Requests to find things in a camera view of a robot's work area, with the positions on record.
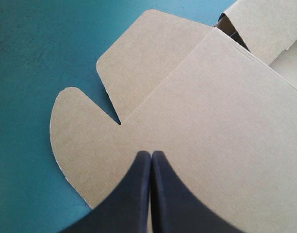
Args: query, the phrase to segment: cardboard box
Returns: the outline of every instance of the cardboard box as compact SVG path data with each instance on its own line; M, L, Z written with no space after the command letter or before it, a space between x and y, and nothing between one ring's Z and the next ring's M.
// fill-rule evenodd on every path
M245 2L225 12L230 21ZM137 151L163 150L193 194L229 223L297 232L297 89L218 27L157 10L131 25L97 62L121 125L79 89L60 92L52 149L91 207ZM277 53L264 54L268 63Z

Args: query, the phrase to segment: black plastic tip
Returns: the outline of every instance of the black plastic tip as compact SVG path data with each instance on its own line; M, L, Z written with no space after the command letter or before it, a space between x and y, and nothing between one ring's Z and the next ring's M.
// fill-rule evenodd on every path
M150 154L140 151L113 192L62 233L146 233Z
M188 190L162 151L153 153L150 179L154 233L242 233Z

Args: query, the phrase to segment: crease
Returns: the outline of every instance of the crease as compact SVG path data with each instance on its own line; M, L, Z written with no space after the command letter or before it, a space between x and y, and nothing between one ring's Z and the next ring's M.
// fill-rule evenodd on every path
M174 71L176 71L178 69L178 67L181 66L181 64L186 60L186 58L192 54L192 52L199 46L201 45L208 37L209 35L214 31L214 27L212 27L211 31L202 39L199 41L199 43L197 43L192 49L191 51L178 63L178 65L155 87L154 90L152 90L147 97L136 107L134 108L134 110L125 118L124 122L127 122L128 119L134 114L135 111L137 111L149 98L150 96L156 92L156 90L158 90L160 88L160 86L174 73Z

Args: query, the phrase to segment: teal surface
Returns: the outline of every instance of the teal surface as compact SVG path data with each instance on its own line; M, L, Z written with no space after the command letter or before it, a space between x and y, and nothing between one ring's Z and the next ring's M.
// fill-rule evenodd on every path
M147 9L214 25L234 0L0 0L0 233L57 232L90 211L50 147L59 91L117 116L97 59Z

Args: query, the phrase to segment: cardboard tab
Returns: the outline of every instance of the cardboard tab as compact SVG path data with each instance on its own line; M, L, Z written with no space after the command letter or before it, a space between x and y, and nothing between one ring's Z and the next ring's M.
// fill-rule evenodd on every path
M224 14L267 65L297 40L297 0L238 0Z

